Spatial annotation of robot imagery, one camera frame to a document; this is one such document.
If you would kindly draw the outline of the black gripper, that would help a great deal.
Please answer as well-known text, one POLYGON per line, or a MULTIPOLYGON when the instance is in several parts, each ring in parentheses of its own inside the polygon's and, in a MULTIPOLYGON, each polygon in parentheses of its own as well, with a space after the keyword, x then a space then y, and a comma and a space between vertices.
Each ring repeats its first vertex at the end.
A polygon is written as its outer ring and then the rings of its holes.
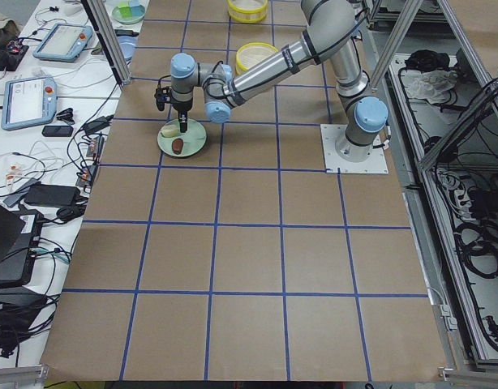
POLYGON ((191 98, 185 97, 171 97, 171 103, 178 113, 178 127, 182 132, 187 132, 188 128, 188 113, 191 110, 191 98))

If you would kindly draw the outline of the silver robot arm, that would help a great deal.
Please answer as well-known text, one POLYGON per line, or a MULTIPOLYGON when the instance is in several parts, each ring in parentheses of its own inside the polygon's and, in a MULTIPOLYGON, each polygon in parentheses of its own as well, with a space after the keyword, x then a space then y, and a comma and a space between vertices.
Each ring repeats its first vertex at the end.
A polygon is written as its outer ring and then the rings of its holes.
POLYGON ((300 6, 307 26, 298 41, 285 45, 237 77, 223 62, 200 63, 187 53, 174 55, 170 62, 171 84, 157 86, 154 94, 157 108, 172 105, 180 130, 185 132, 193 92, 201 88, 208 120, 225 123, 232 109, 310 65, 329 61, 348 120, 345 132, 335 142, 337 154, 350 162, 365 161, 389 115, 385 103, 372 96, 369 77, 352 41, 369 10, 358 10, 354 2, 345 0, 302 1, 300 6))

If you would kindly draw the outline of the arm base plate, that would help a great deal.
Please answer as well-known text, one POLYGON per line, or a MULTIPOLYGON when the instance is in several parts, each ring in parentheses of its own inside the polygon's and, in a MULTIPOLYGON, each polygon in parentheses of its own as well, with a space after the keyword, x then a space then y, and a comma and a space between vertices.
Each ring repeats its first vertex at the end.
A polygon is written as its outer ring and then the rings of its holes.
POLYGON ((388 174, 380 136, 365 147, 346 138, 347 125, 321 124, 320 133, 327 173, 388 174))

